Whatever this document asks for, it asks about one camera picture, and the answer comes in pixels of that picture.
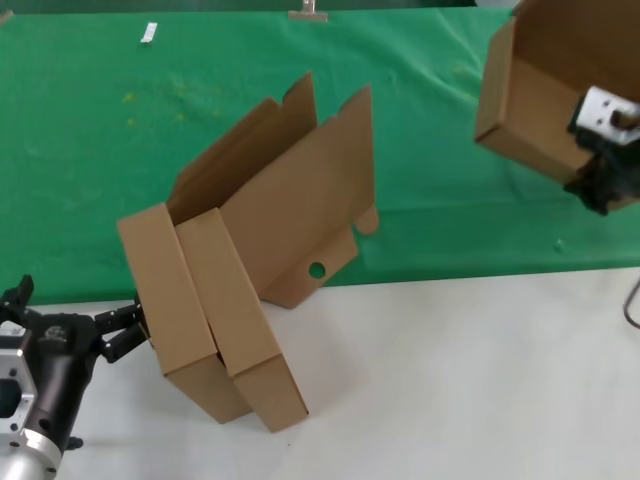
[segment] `metal robot arm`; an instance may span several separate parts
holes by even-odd
[[[0,298],[0,327],[16,325],[0,329],[0,441],[12,448],[0,480],[55,478],[64,452],[82,446],[71,431],[98,357],[113,363],[149,338],[137,299],[94,320],[41,315],[26,307],[32,293],[25,276]]]

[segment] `open cardboard box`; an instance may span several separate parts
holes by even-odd
[[[567,132],[590,87],[640,100],[637,0],[523,0],[491,41],[476,141],[561,184],[592,154]]]
[[[260,299],[307,298],[357,256],[352,224],[378,226],[371,91],[318,127],[306,75],[187,166],[166,204],[118,224],[165,376],[221,423],[305,418]]]

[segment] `green cloth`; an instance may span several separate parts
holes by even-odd
[[[164,201],[182,167],[308,70],[321,119],[373,85],[381,228],[332,284],[637,265],[640,208],[601,218],[474,145],[508,15],[15,16],[0,28],[0,289],[31,273],[40,303],[131,298],[116,220]]]

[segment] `white table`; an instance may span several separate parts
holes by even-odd
[[[311,411],[279,434],[253,414],[216,424],[148,345],[99,360],[74,430],[85,446],[58,479],[637,478],[640,331],[621,314],[637,276],[327,288],[267,307]]]

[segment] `cable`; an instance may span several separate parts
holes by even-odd
[[[638,280],[638,282],[633,287],[633,290],[631,290],[631,293],[629,293],[629,296],[627,297],[627,301],[624,302],[624,307],[623,308],[624,308],[624,318],[627,319],[627,322],[629,322],[629,324],[632,327],[635,327],[638,330],[640,330],[640,324],[638,322],[636,322],[631,317],[631,314],[629,313],[629,307],[631,306],[631,303],[633,303],[633,300],[636,298],[636,295],[638,294],[638,290],[640,290],[640,280]]]

